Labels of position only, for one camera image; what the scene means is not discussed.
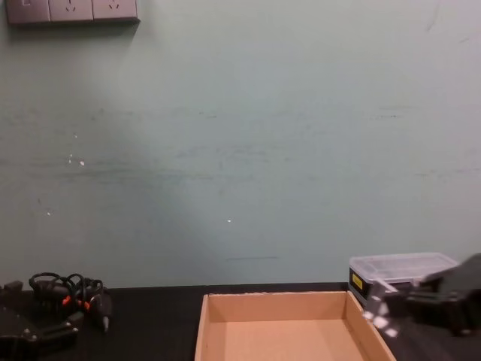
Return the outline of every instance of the pale green wall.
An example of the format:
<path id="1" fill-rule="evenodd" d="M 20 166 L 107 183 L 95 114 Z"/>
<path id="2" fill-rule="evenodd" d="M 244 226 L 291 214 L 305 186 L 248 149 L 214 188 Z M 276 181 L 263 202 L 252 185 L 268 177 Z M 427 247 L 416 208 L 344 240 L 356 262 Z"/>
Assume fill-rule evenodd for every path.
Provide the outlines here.
<path id="1" fill-rule="evenodd" d="M 479 250 L 481 2 L 140 8 L 1 21 L 0 281 L 343 281 L 357 254 Z"/>

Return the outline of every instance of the open cardboard box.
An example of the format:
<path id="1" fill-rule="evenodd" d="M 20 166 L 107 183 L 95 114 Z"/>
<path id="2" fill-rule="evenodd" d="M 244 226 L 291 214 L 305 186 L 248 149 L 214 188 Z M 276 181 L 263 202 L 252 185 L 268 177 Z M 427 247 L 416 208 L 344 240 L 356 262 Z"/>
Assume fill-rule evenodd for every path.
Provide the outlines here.
<path id="1" fill-rule="evenodd" d="M 204 296 L 195 361 L 393 361 L 351 292 Z"/>

